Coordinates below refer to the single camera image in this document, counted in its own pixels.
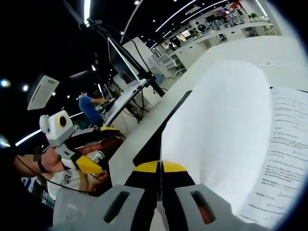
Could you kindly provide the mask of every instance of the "white table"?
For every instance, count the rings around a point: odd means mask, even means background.
[[[299,43],[289,37],[261,36],[240,39],[210,48],[172,86],[135,128],[109,161],[112,183],[124,184],[133,169],[132,160],[156,132],[185,92],[192,90],[213,63],[245,60],[258,65],[270,85],[308,91],[308,59]]]
[[[183,45],[172,54],[176,54],[185,68],[188,69],[209,48],[220,43],[220,34],[224,34],[228,41],[233,41],[247,37],[244,29],[249,27],[256,27],[256,30],[258,30],[260,26],[273,26],[273,24],[267,22],[254,22],[228,27],[222,30],[212,30],[198,38],[189,41],[187,44]]]
[[[103,127],[109,126],[112,121],[119,115],[119,113],[125,108],[125,106],[140,92],[139,87],[141,86],[143,88],[145,86],[146,79],[142,79],[136,83],[132,82],[130,84],[106,114]]]

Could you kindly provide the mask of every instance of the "white panel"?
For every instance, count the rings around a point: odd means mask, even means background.
[[[153,55],[153,53],[150,51],[150,49],[140,40],[140,38],[136,37],[133,39],[133,41],[136,43],[136,46],[139,50],[139,53],[141,54],[142,58],[146,62],[146,64],[149,66],[150,63],[148,62],[148,59]],[[137,49],[132,41],[129,41],[123,45],[123,47],[134,57],[134,59],[145,69],[148,70],[144,62],[142,61],[140,55],[137,52]]]

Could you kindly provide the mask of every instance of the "person sitting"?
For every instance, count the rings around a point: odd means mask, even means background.
[[[95,109],[95,103],[106,103],[108,102],[107,99],[101,98],[101,99],[93,99],[89,96],[87,96],[86,93],[81,92],[79,96],[79,108],[84,113],[84,115],[88,118],[88,120],[98,126],[102,127],[104,124],[104,119],[102,118],[102,114],[99,113]]]
[[[192,31],[192,38],[196,38],[199,36],[199,32],[194,28]]]

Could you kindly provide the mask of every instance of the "black cable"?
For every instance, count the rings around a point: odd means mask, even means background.
[[[104,25],[105,25],[105,26],[112,27],[112,28],[115,29],[118,33],[120,33],[120,31],[119,31],[116,27],[114,27],[113,25],[107,25],[107,24],[104,24]],[[138,55],[139,55],[140,58],[142,59],[144,65],[146,66],[146,68],[148,69],[148,71],[150,71],[149,66],[146,64],[145,60],[143,59],[142,55],[140,54],[140,52],[139,52],[139,50],[138,50],[138,47],[137,47],[135,41],[132,40],[132,39],[131,39],[130,37],[128,37],[127,35],[122,35],[122,36],[125,37],[125,38],[127,38],[129,41],[132,41],[132,42],[133,42],[133,44],[134,44],[134,46],[135,46],[135,48],[136,48],[136,50],[137,50]]]
[[[125,114],[129,115],[130,117],[135,118],[133,115],[131,115],[131,114],[127,113],[126,111],[124,111],[124,110],[123,110],[123,112],[124,112]]]
[[[26,165],[18,156],[16,156],[16,157],[17,157],[17,159],[18,159],[24,166],[26,166],[30,171],[32,171],[33,173],[35,173],[36,175],[38,175],[38,173],[37,173],[36,171],[34,171],[32,168],[30,168],[28,165]],[[47,179],[47,178],[45,178],[45,180],[48,181],[49,183],[55,184],[55,185],[57,185],[57,186],[60,186],[60,187],[65,188],[65,189],[69,189],[69,190],[72,190],[72,191],[75,191],[75,192],[79,192],[79,193],[87,193],[87,194],[89,194],[88,191],[81,191],[81,190],[77,190],[77,189],[72,189],[72,188],[66,187],[66,186],[64,186],[64,185],[58,184],[58,183],[56,183],[56,182],[53,182],[53,181],[51,181],[51,180],[49,180],[49,179]]]
[[[142,97],[142,108],[144,108],[143,89],[142,88],[141,88],[141,97]]]
[[[101,181],[99,178],[93,176],[95,179],[99,180],[100,182],[104,183],[104,181]]]
[[[144,108],[142,108],[141,106],[139,106],[137,103],[136,103],[136,101],[135,100],[132,100],[141,110],[144,110],[144,111],[146,111],[146,112],[149,112],[148,110],[146,110],[146,109],[144,109]]]

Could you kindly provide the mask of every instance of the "monitor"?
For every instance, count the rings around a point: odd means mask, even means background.
[[[128,61],[120,53],[115,44],[108,38],[108,51],[109,51],[109,60],[114,66],[115,70],[119,73],[121,78],[129,84],[133,81],[139,81],[138,76],[130,67]]]
[[[205,18],[207,20],[207,22],[211,23],[213,21],[215,21],[217,18],[215,15],[210,15],[208,17]]]

